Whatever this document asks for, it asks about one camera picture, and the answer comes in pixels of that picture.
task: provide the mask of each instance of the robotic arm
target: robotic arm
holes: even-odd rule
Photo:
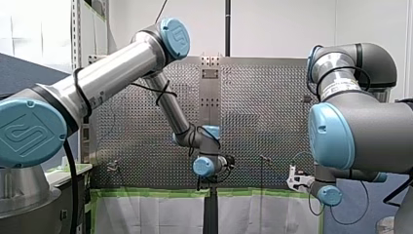
[[[384,49],[373,44],[315,47],[308,79],[317,84],[320,100],[309,116],[316,173],[303,175],[291,166],[291,189],[337,206],[342,198],[337,178],[384,182],[387,175],[380,172],[410,172],[412,108],[384,103],[396,83],[394,61]]]
[[[0,229],[5,233],[58,233],[60,191],[49,188],[40,164],[52,158],[84,117],[139,77],[158,74],[189,52],[189,35],[177,19],[164,19],[137,32],[126,48],[51,86],[36,85],[0,101]],[[163,109],[182,115],[176,101]],[[181,133],[180,116],[170,122]],[[45,223],[21,225],[39,220]]]
[[[147,86],[171,94],[168,79],[163,72],[144,77]],[[173,141],[183,147],[200,149],[200,156],[193,163],[193,171],[200,177],[212,177],[232,170],[235,160],[232,156],[220,154],[219,128],[215,126],[195,127],[183,113],[176,96],[153,92],[161,110],[173,130]]]

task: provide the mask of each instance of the blue joint cap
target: blue joint cap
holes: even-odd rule
[[[0,101],[0,166],[39,165],[61,149],[67,127],[51,105],[27,98]]]
[[[161,21],[161,37],[172,57],[184,59],[188,56],[189,34],[181,21],[174,18],[163,19]]]
[[[378,173],[376,178],[372,182],[386,182],[387,174],[386,173]]]
[[[215,173],[215,166],[207,157],[199,157],[194,161],[193,170],[198,176],[209,177]]]
[[[326,185],[319,190],[317,197],[326,206],[335,207],[341,203],[343,194],[336,186]]]
[[[219,130],[219,126],[215,126],[215,125],[203,125],[203,128],[206,129],[210,134],[212,134],[216,139],[220,139],[220,130]],[[209,134],[205,134],[206,137],[211,138],[211,136]]]
[[[349,169],[355,161],[355,141],[343,114],[330,103],[314,105],[309,116],[310,146],[316,162]]]

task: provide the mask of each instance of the wire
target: wire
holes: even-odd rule
[[[313,215],[315,215],[315,216],[320,216],[320,215],[322,215],[322,213],[324,212],[325,204],[323,204],[323,203],[319,200],[319,198],[316,197],[317,200],[319,201],[319,204],[321,205],[321,211],[320,211],[319,213],[316,213],[316,212],[313,211],[313,207],[312,207],[312,205],[311,205],[311,193],[312,193],[312,191],[313,191],[313,184],[314,184],[314,183],[315,183],[315,181],[310,184],[310,191],[309,191],[309,209],[310,209],[310,212],[313,213]]]
[[[189,123],[189,128],[190,129],[194,128],[194,130],[192,130],[192,132],[188,136],[188,145],[189,145],[188,158],[191,158],[195,151],[194,142],[195,142],[195,135],[196,135],[195,134],[196,127],[194,124]]]
[[[78,209],[79,209],[79,187],[76,173],[76,163],[67,139],[63,143],[63,148],[69,163],[70,177],[72,182],[72,222],[70,224],[70,233],[75,234],[78,223]]]
[[[221,180],[218,179],[218,176],[219,176],[219,175],[216,176],[216,177],[217,177],[216,180],[211,180],[211,179],[209,179],[208,177],[206,177],[206,180],[207,180],[208,182],[210,182],[210,183],[222,183],[222,182],[224,182],[225,180],[227,180],[227,178],[231,175],[231,171],[232,171],[231,169],[225,170],[224,172],[228,172],[228,174],[227,174],[224,178],[222,178]]]
[[[316,92],[311,88],[310,86],[310,82],[313,81],[313,59],[314,59],[314,55],[317,51],[317,49],[322,48],[321,45],[316,45],[314,46],[314,48],[312,49],[309,57],[308,57],[308,64],[307,64],[307,89],[310,91],[310,93],[312,93],[313,95],[317,95]]]
[[[159,11],[158,16],[156,17],[155,23],[158,22],[159,17],[161,16],[162,12],[164,11],[164,7],[166,6],[168,0],[165,0],[164,5],[162,5],[161,11]]]
[[[365,209],[364,209],[363,214],[362,214],[358,219],[356,219],[355,221],[352,221],[352,222],[342,222],[342,221],[337,220],[337,218],[336,218],[335,215],[334,215],[333,208],[330,207],[331,216],[333,217],[334,221],[336,221],[338,224],[341,224],[341,225],[353,225],[353,224],[356,224],[356,223],[360,222],[360,221],[365,217],[365,215],[367,214],[368,208],[370,207],[370,197],[369,197],[369,195],[368,195],[368,190],[367,190],[367,187],[365,186],[365,184],[364,184],[362,181],[361,181],[360,183],[361,183],[362,187],[364,188],[365,197],[366,197],[366,199],[367,199],[367,205],[365,206]]]
[[[302,151],[302,152],[299,152],[299,153],[297,153],[296,155],[294,155],[294,157],[292,157],[292,159],[291,159],[291,164],[295,164],[295,159],[298,157],[298,156],[301,156],[301,155],[303,155],[303,154],[308,154],[308,155],[310,155],[310,156],[312,156],[313,157],[313,154],[311,153],[311,152],[309,152],[309,151]]]
[[[356,67],[356,66],[337,66],[337,67],[331,68],[330,70],[328,70],[327,72],[325,72],[325,73],[319,78],[319,81],[317,82],[317,87],[316,87],[316,96],[317,96],[317,99],[318,99],[319,101],[320,101],[319,86],[321,85],[321,82],[325,79],[325,77],[327,77],[327,75],[329,75],[329,74],[331,74],[331,73],[333,73],[333,72],[335,72],[335,71],[337,71],[337,70],[340,70],[340,69],[354,69],[354,70],[357,70],[357,71],[363,73],[363,74],[365,75],[365,77],[367,78],[367,85],[366,85],[366,87],[365,87],[364,90],[365,90],[365,91],[368,91],[368,89],[370,89],[371,78],[370,78],[370,75],[368,75],[368,73],[367,73],[364,69],[359,68],[359,67]]]
[[[215,142],[218,144],[218,149],[221,149],[221,143],[219,142],[219,139],[217,139],[212,133],[210,133],[206,128],[202,127],[202,126],[198,126],[197,127],[197,132],[199,131],[199,129],[202,129],[204,132],[206,132],[210,137],[213,138],[213,140],[215,140]]]
[[[85,93],[83,93],[82,88],[79,86],[79,79],[78,79],[78,73],[82,70],[82,67],[76,68],[73,71],[73,79],[75,80],[75,88],[76,92],[78,95],[82,98],[83,102],[85,103],[86,107],[88,108],[88,114],[86,115],[86,118],[90,117],[92,115],[92,106],[91,103],[89,102],[88,98],[86,97]]]
[[[6,98],[8,98],[8,97],[10,97],[10,96],[12,96],[12,95],[14,95],[14,94],[2,94],[2,95],[0,95],[0,100],[6,99]]]
[[[156,92],[156,93],[161,93],[155,101],[156,105],[159,105],[158,102],[161,99],[163,94],[169,94],[169,95],[172,95],[176,98],[178,97],[178,95],[176,93],[167,91],[167,88],[169,86],[169,81],[167,81],[167,83],[165,84],[165,86],[162,90],[155,90],[155,89],[152,89],[152,88],[149,88],[149,87],[146,87],[146,86],[142,86],[142,85],[139,85],[139,84],[136,84],[136,83],[131,83],[131,85],[137,86],[137,87],[142,88],[144,90],[148,90],[148,91],[152,91],[152,92]]]
[[[400,204],[391,202],[391,199],[393,199],[395,196],[400,194],[404,189],[406,189],[412,183],[413,183],[413,176],[411,175],[410,178],[408,178],[404,183],[402,183],[401,186],[399,186],[395,191],[393,191],[385,199],[383,199],[383,202],[387,205],[391,205],[394,207],[400,207]]]

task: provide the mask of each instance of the black pole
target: black pole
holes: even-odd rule
[[[231,56],[231,0],[225,0],[225,57]]]
[[[203,234],[218,234],[218,192],[215,186],[209,189],[209,197],[204,199]]]

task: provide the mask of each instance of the pegboard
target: pegboard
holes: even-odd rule
[[[285,187],[293,157],[309,151],[307,116],[314,101],[306,87],[305,59],[221,60],[221,143],[236,169],[222,186]],[[268,163],[261,156],[272,159]],[[313,172],[313,158],[296,158]]]
[[[305,66],[304,59],[220,60],[221,95],[216,98],[221,106],[222,150],[236,157],[236,168],[222,186],[286,186],[292,157],[309,147],[307,115],[311,103],[303,102],[303,96],[309,94]],[[202,67],[201,58],[187,58],[165,69],[193,124],[201,119]],[[195,188],[194,157],[189,159],[187,148],[171,142],[171,133],[152,94],[127,87],[91,118],[92,186]],[[261,164],[260,155],[272,158],[273,164]],[[313,172],[311,157],[296,161],[306,172]]]

